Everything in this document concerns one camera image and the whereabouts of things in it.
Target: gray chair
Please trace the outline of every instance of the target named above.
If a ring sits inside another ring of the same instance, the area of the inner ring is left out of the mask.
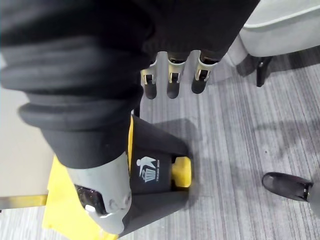
[[[320,45],[320,0],[261,0],[225,56],[232,66],[259,57],[256,85],[272,57]]]

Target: prosthetic hand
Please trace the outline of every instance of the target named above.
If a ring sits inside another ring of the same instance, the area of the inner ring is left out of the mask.
[[[30,103],[19,109],[21,118],[41,129],[82,206],[106,232],[123,233],[133,209],[127,148],[131,110],[143,94],[140,71],[159,51],[206,50],[210,64],[220,61],[257,3],[0,1],[8,65],[1,84],[26,93]],[[199,70],[195,80],[206,81]],[[172,76],[169,84],[179,83]]]

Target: chair leg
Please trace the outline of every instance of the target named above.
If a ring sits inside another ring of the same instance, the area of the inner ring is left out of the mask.
[[[256,67],[256,86],[262,87],[265,84],[268,66],[272,56],[261,57]]]

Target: striped carpet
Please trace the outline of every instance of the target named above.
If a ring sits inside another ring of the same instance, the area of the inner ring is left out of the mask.
[[[224,61],[204,93],[191,93],[193,52],[177,99],[143,97],[141,118],[184,139],[193,155],[188,205],[124,240],[318,240],[320,219],[307,203],[267,192],[270,171],[320,181],[320,47],[276,56],[262,88],[255,87],[257,59],[237,68]],[[167,66],[161,53],[159,73]],[[4,210],[0,240],[62,240],[41,229],[44,208]]]

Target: yellow pedal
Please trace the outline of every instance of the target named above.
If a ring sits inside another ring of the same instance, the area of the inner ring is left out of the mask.
[[[186,156],[177,157],[172,164],[172,179],[177,187],[188,188],[192,181],[191,160]]]

